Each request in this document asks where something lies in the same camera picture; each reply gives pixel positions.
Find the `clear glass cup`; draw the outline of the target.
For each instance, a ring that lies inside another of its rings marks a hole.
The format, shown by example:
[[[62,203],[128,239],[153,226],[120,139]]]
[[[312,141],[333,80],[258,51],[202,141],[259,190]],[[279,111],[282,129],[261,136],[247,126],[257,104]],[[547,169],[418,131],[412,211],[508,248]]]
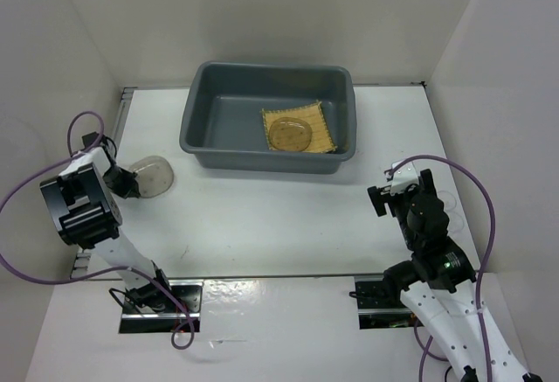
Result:
[[[457,207],[458,200],[456,199],[456,197],[451,192],[449,192],[449,191],[438,191],[437,195],[438,195],[438,198],[443,202],[444,210],[446,212],[451,212]]]
[[[455,235],[461,233],[465,227],[465,221],[463,217],[456,212],[448,212],[447,213],[450,223],[448,226],[449,234]]]

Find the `clear glass plate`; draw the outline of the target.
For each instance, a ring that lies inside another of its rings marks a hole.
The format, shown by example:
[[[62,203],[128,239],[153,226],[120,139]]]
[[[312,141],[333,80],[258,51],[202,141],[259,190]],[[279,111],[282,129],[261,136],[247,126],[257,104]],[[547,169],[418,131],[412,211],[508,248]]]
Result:
[[[301,152],[310,146],[313,130],[300,119],[282,117],[275,120],[268,130],[268,142],[272,149]]]
[[[174,183],[175,174],[170,163],[162,156],[146,156],[132,163],[140,198],[155,198],[166,192]]]

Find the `yellow woven bamboo mat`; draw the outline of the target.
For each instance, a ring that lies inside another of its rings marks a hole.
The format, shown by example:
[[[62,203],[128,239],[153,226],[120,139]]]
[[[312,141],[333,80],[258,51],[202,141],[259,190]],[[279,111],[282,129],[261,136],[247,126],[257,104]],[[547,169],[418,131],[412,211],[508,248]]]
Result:
[[[305,149],[305,153],[325,154],[333,152],[336,145],[330,134],[325,116],[322,112],[322,103],[319,100],[314,101],[306,106],[287,109],[262,109],[261,116],[264,125],[266,144],[270,150],[272,149],[268,142],[268,130],[275,120],[282,117],[293,117],[307,122],[312,130],[312,141],[310,146]]]

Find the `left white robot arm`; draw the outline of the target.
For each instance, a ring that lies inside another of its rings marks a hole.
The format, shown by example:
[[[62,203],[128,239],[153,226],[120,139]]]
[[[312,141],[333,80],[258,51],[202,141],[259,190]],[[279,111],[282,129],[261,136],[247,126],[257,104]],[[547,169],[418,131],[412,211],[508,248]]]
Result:
[[[80,152],[40,190],[61,239],[100,256],[125,283],[125,296],[136,309],[168,309],[174,290],[164,272],[120,230],[121,211],[114,200],[159,195],[169,180],[153,180],[147,189],[134,172],[122,169],[108,149]]]

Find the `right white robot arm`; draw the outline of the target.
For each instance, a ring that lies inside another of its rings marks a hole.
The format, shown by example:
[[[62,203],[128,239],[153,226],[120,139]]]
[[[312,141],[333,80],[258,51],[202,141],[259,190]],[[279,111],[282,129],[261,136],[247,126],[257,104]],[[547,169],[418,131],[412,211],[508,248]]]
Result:
[[[387,185],[370,187],[378,216],[397,220],[409,260],[383,273],[383,296],[407,307],[429,331],[460,381],[537,381],[513,354],[486,303],[476,296],[477,275],[451,238],[450,219],[430,170],[403,166]]]

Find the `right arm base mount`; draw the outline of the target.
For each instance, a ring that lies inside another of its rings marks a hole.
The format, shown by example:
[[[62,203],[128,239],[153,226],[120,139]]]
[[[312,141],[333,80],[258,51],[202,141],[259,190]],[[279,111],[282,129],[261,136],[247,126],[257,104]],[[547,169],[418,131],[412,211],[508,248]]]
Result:
[[[416,316],[400,301],[392,298],[379,274],[354,277],[349,297],[355,300],[360,330],[413,327]]]

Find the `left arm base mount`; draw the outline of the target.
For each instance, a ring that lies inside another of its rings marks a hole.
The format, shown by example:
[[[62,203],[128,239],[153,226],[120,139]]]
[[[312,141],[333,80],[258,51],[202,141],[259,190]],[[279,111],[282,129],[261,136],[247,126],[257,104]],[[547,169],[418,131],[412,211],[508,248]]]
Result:
[[[189,312],[193,328],[198,333],[204,283],[193,280],[171,280],[169,284],[173,296]],[[182,324],[180,332],[190,332],[185,314],[168,298],[165,298],[163,309],[153,311],[149,307],[133,304],[121,289],[110,288],[108,292],[120,308],[120,334],[171,333]]]

